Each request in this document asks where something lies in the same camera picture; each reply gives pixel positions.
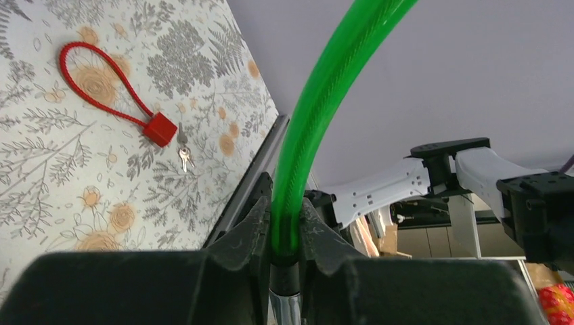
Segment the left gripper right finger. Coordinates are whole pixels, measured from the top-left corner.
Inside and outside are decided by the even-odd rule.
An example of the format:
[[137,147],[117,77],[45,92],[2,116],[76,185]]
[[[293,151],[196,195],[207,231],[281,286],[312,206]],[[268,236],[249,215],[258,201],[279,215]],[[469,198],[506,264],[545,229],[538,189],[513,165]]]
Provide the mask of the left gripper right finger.
[[300,214],[308,324],[545,324],[524,280],[496,260],[369,258],[319,217]]

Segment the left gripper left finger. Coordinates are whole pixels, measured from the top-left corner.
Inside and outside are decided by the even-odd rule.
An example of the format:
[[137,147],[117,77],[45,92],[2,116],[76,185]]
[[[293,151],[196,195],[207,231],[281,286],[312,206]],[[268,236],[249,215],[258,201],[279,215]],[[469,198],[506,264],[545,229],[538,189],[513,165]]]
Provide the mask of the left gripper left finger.
[[50,253],[1,306],[2,324],[265,324],[268,197],[199,251]]

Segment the green cable lock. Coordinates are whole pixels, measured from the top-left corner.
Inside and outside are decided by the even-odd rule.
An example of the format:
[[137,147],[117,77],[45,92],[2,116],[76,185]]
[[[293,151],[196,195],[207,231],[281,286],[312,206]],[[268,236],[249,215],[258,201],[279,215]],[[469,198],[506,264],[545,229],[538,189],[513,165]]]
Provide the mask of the green cable lock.
[[278,324],[301,323],[295,268],[299,214],[315,155],[340,103],[373,53],[414,1],[354,1],[325,46],[292,113],[271,199],[269,297]]

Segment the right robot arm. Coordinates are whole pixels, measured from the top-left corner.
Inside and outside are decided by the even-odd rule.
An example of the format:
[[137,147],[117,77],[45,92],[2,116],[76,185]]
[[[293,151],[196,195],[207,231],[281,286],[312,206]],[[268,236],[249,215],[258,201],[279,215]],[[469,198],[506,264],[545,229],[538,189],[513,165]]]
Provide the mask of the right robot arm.
[[336,224],[417,198],[448,198],[459,243],[481,258],[471,196],[480,198],[530,263],[573,272],[573,178],[563,171],[527,169],[498,156],[486,137],[424,144],[372,176],[324,188]]

